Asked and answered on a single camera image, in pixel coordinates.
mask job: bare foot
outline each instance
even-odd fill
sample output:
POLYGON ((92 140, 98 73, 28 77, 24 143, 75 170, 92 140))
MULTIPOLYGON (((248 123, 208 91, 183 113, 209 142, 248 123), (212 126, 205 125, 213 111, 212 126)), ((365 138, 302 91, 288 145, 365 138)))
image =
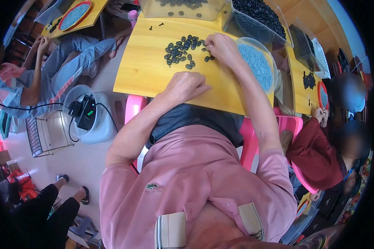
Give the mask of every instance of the bare foot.
POLYGON ((112 50, 110 52, 110 55, 109 55, 110 58, 114 58, 116 56, 116 52, 119 48, 119 45, 122 44, 122 42, 123 42, 123 40, 126 36, 128 36, 132 33, 132 30, 133 29, 131 27, 128 27, 127 29, 122 30, 121 32, 119 32, 115 35, 114 39, 116 40, 116 49, 112 50))

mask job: wooden table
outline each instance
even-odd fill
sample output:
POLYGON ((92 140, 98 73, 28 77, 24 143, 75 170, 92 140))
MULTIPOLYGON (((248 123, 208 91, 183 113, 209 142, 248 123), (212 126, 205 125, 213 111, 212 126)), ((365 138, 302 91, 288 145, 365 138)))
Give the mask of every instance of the wooden table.
POLYGON ((294 49, 292 47, 286 47, 289 71, 292 81, 292 92, 294 95, 294 111, 311 115, 312 110, 319 107, 319 97, 317 94, 317 88, 319 86, 318 82, 321 79, 314 74, 314 79, 316 81, 316 86, 313 89, 304 87, 304 72, 308 75, 310 70, 307 69, 302 63, 295 59, 294 49))
MULTIPOLYGON (((213 22, 177 18, 144 18, 140 14, 130 36, 115 79, 114 92, 155 97, 163 92, 175 72, 200 72, 207 78, 212 90, 196 97, 188 103, 213 109, 247 115, 244 110, 242 89, 234 74, 225 66, 214 61, 204 62, 208 52, 202 52, 203 46, 187 51, 193 56, 196 66, 192 70, 185 68, 185 61, 179 64, 166 64, 165 47, 189 34, 206 39, 209 34, 224 33, 221 29, 221 15, 213 22)), ((273 106, 274 93, 268 95, 273 106)))
MULTIPOLYGON (((78 25, 76 25, 75 27, 73 27, 72 29, 69 29, 67 31, 60 31, 59 30, 59 25, 58 25, 52 33, 49 33, 52 26, 50 26, 46 30, 46 28, 48 27, 48 24, 47 24, 43 28, 43 31, 42 31, 41 35, 43 35, 45 37, 49 37, 49 38, 56 38, 56 37, 66 35, 68 33, 71 33, 71 32, 74 32, 74 31, 77 31, 77 30, 80 30, 80 29, 84 29, 86 27, 93 27, 94 24, 96 23, 98 17, 100 17, 102 38, 105 39, 104 17, 102 16, 102 11, 103 11, 105 5, 107 5, 107 3, 109 2, 109 0, 90 0, 90 1, 92 2, 92 5, 93 5, 92 10, 87 15, 87 17, 84 18, 83 21, 81 21, 78 25)), ((70 10, 75 5, 79 4, 80 2, 81 2, 81 0, 75 0, 73 2, 73 4, 71 4, 71 6, 69 7, 68 10, 70 10)), ((53 25, 57 23, 59 18, 57 18, 53 21, 53 25)))

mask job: cardboard box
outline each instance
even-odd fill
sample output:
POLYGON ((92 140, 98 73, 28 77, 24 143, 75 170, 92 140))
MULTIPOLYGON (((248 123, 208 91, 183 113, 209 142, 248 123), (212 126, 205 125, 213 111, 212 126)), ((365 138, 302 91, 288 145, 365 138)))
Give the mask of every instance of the cardboard box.
POLYGON ((0 151, 0 165, 6 164, 7 161, 10 161, 10 155, 8 154, 8 151, 0 151))

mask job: red shirt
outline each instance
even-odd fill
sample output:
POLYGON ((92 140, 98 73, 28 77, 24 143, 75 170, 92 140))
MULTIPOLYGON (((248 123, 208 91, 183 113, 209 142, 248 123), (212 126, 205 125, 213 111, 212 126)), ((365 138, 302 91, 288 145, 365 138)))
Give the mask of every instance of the red shirt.
POLYGON ((338 151, 327 139, 317 118, 312 117, 296 136, 286 156, 302 171, 306 181, 318 189, 334 187, 344 178, 338 151))

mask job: slipper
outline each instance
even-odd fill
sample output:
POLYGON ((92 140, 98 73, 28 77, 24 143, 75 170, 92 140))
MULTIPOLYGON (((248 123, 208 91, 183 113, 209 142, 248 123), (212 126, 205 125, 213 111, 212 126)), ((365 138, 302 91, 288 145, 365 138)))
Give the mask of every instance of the slipper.
POLYGON ((86 197, 84 197, 80 202, 83 205, 88 205, 90 203, 89 189, 86 186, 82 186, 85 189, 86 197))
POLYGON ((65 178, 66 182, 69 182, 69 177, 68 175, 65 175, 65 174, 57 175, 56 180, 58 181, 61 177, 65 178))

